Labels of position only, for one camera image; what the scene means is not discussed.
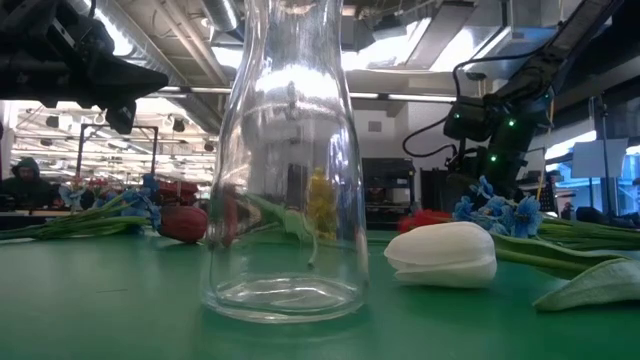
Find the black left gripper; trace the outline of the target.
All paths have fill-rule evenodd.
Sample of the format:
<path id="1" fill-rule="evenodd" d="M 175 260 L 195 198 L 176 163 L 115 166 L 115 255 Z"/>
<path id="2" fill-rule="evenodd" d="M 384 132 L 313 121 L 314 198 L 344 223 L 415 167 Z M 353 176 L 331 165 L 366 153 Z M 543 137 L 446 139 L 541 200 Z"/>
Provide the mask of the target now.
<path id="1" fill-rule="evenodd" d="M 29 80 L 32 100 L 75 100 L 111 106 L 105 120 L 118 134 L 130 134 L 137 104 L 133 99 L 168 85 L 168 76 L 119 58 L 108 58 L 113 41 L 97 20 L 76 11 L 66 0 L 30 0 L 30 49 L 36 58 Z"/>

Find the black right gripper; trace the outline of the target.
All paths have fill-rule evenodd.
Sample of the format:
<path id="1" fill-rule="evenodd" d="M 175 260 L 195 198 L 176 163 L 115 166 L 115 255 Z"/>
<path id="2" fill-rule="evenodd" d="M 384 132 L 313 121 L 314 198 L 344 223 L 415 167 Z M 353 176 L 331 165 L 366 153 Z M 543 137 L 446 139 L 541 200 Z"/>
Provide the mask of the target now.
<path id="1" fill-rule="evenodd" d="M 516 192 L 515 171 L 526 164 L 524 158 L 537 129 L 550 125 L 551 93 L 522 102 L 507 102 L 489 94 L 483 101 L 490 130 L 487 149 L 483 154 L 482 146 L 467 147 L 460 141 L 448 161 L 448 171 L 480 176 L 482 170 L 496 195 L 512 198 Z"/>

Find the blue artificial flower bunch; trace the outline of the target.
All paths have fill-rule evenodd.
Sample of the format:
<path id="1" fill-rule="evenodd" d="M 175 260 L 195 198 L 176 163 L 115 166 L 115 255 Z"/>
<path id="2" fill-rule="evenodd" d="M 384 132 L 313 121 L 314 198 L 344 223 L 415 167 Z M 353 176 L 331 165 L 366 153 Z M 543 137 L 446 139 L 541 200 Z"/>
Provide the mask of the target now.
<path id="1" fill-rule="evenodd" d="M 568 209 L 567 216 L 551 217 L 543 213 L 542 205 L 537 197 L 528 195 L 516 201 L 496 195 L 485 176 L 480 176 L 478 180 L 469 184 L 469 193 L 463 195 L 455 204 L 452 220 L 471 222 L 497 235 L 542 240 L 537 235 L 537 230 L 544 219 L 577 221 L 577 208 L 570 204 L 567 204 L 566 208 Z M 640 214 L 635 213 L 623 217 L 613 216 L 609 218 L 607 226 L 639 230 Z"/>
<path id="2" fill-rule="evenodd" d="M 102 206 L 58 217 L 41 225 L 0 231 L 0 242 L 31 239 L 58 240 L 70 237 L 106 236 L 139 232 L 161 225 L 160 208 L 150 199 L 152 190 L 143 186 L 113 196 Z"/>

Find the dark red artificial tulip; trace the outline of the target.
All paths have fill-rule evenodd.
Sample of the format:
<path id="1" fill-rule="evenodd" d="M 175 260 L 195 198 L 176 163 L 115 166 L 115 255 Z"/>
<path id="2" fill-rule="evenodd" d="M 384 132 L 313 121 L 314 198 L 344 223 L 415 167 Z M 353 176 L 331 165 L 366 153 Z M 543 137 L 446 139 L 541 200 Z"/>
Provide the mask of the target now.
<path id="1" fill-rule="evenodd" d="M 449 222 L 452 215 L 447 212 L 431 209 L 418 210 L 416 213 L 402 217 L 398 221 L 398 232 L 406 233 L 415 228 Z"/>
<path id="2" fill-rule="evenodd" d="M 301 243 L 310 242 L 312 253 L 308 266 L 312 268 L 317 256 L 319 240 L 314 224 L 304 213 L 269 202 L 257 195 L 246 196 L 246 206 L 257 211 L 259 218 L 267 222 L 264 226 L 251 225 L 248 231 L 261 231 L 269 227 L 280 227 L 285 234 L 295 236 Z M 170 206 L 160 210 L 161 225 L 158 233 L 187 244 L 196 243 L 205 236 L 208 216 L 203 210 L 189 206 Z"/>

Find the white artificial tulip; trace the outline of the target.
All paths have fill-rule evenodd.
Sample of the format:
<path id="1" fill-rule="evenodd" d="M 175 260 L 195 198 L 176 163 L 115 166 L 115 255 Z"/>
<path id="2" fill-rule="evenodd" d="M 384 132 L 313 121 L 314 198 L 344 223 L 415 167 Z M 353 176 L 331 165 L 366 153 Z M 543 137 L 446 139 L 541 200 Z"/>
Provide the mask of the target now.
<path id="1" fill-rule="evenodd" d="M 405 284 L 487 288 L 500 260 L 564 279 L 565 284 L 533 303 L 541 312 L 640 301 L 640 260 L 509 237 L 472 222 L 414 228 L 393 238 L 384 256 Z"/>

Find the yellow glass vase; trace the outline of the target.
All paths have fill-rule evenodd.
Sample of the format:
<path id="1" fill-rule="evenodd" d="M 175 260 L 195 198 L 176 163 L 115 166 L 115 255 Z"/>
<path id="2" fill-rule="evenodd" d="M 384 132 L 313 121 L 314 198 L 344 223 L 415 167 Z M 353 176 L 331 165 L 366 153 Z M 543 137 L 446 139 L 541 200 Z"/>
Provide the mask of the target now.
<path id="1" fill-rule="evenodd" d="M 310 178 L 307 216 L 313 222 L 320 239 L 331 241 L 336 239 L 335 194 L 322 168 L 315 168 Z"/>

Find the clear glass vase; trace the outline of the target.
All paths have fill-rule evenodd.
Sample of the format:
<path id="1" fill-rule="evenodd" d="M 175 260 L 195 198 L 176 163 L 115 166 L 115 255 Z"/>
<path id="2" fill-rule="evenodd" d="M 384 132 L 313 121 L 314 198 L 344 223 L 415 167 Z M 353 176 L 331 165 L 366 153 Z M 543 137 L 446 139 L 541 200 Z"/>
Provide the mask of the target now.
<path id="1" fill-rule="evenodd" d="M 337 318 L 369 285 L 361 157 L 342 66 L 343 0 L 246 0 L 246 38 L 219 135 L 210 197 L 203 300 L 259 323 Z M 246 196 L 307 216 L 322 168 L 337 210 L 336 239 L 310 242 L 264 226 Z"/>

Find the black panel chair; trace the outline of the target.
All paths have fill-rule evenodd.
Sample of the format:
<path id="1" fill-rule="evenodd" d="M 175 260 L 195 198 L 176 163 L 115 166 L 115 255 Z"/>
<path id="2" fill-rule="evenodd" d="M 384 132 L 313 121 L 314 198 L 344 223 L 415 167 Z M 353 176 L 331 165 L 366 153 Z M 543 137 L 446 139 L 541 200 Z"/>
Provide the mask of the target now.
<path id="1" fill-rule="evenodd" d="M 450 192 L 447 187 L 448 172 L 438 168 L 420 169 L 421 205 L 423 209 L 451 212 Z"/>

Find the black cabinet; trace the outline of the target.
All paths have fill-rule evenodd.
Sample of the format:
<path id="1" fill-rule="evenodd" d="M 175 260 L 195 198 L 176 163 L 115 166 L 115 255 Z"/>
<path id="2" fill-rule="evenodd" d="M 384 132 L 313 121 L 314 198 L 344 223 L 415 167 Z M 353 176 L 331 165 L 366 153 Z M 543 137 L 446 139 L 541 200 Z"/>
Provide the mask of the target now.
<path id="1" fill-rule="evenodd" d="M 393 230 L 415 205 L 415 168 L 406 158 L 363 158 L 366 224 Z"/>

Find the black office chair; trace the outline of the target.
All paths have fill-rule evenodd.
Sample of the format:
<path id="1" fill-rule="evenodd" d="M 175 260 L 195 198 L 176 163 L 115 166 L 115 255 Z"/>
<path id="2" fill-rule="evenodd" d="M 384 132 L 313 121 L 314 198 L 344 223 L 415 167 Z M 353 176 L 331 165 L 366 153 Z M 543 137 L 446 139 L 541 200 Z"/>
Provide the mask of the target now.
<path id="1" fill-rule="evenodd" d="M 593 207 L 578 207 L 576 209 L 576 220 L 599 225 L 609 224 L 609 217 Z"/>

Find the person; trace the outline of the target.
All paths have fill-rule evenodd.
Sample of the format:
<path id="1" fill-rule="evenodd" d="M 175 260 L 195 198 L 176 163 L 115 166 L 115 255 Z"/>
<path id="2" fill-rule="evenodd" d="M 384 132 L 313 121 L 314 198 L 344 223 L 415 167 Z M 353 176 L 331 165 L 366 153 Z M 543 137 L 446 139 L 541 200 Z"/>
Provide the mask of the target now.
<path id="1" fill-rule="evenodd" d="M 11 169 L 13 176 L 0 183 L 0 194 L 8 195 L 19 209 L 47 207 L 53 202 L 53 187 L 40 176 L 32 157 L 26 157 Z"/>

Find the green table mat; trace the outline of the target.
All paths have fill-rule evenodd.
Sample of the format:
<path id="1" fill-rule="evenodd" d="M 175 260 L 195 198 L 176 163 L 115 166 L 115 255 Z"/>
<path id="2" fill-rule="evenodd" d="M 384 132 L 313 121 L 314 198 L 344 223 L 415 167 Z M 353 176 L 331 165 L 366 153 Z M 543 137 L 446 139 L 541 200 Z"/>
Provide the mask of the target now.
<path id="1" fill-rule="evenodd" d="M 539 313 L 556 281 L 503 263 L 491 288 L 399 284 L 370 239 L 358 312 L 266 325 L 200 302 L 203 250 L 113 237 L 0 245 L 0 360 L 640 360 L 640 303 Z"/>

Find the large silver spiral duct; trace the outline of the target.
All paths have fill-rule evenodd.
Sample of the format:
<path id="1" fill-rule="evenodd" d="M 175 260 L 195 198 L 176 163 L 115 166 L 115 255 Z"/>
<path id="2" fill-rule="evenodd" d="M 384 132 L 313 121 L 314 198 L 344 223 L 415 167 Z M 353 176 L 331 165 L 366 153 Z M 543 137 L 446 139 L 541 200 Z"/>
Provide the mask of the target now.
<path id="1" fill-rule="evenodd" d="M 151 38 L 135 23 L 116 0 L 96 0 L 95 17 L 107 28 L 116 44 L 127 42 L 131 49 L 120 55 L 125 61 L 168 76 L 170 86 L 186 86 L 187 79 L 170 63 L 169 59 L 152 42 Z M 219 132 L 221 116 L 200 96 L 193 93 L 169 100 L 182 107 L 187 116 L 208 133 Z"/>

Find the black rig frame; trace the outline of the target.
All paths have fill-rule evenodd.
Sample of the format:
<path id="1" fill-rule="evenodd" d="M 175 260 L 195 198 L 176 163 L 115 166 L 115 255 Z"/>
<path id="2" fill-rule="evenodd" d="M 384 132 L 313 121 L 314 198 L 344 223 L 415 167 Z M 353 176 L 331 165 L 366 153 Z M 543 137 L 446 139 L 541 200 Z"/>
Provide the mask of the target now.
<path id="1" fill-rule="evenodd" d="M 83 160 L 83 152 L 84 152 L 84 144 L 86 142 L 85 139 L 85 131 L 88 128 L 102 129 L 106 127 L 106 125 L 96 125 L 96 124 L 88 124 L 82 123 L 80 125 L 80 135 L 78 140 L 78 150 L 77 150 L 77 158 L 76 158 L 76 167 L 75 167 L 75 175 L 79 177 L 81 175 L 82 168 L 82 160 Z M 156 173 L 156 155 L 157 155 L 157 147 L 159 143 L 159 127 L 158 126 L 145 126 L 145 125 L 135 125 L 133 129 L 149 129 L 153 131 L 154 137 L 152 142 L 152 160 L 151 160 L 151 170 L 150 173 L 155 175 Z"/>

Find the small silver ceiling duct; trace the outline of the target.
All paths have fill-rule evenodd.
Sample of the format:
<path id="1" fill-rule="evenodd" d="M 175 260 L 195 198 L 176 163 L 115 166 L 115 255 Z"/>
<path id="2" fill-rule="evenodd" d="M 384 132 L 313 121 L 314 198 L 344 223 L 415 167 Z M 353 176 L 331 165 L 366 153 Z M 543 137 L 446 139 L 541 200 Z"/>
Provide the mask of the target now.
<path id="1" fill-rule="evenodd" d="M 241 22 L 235 0 L 201 0 L 203 10 L 215 30 L 229 32 Z"/>

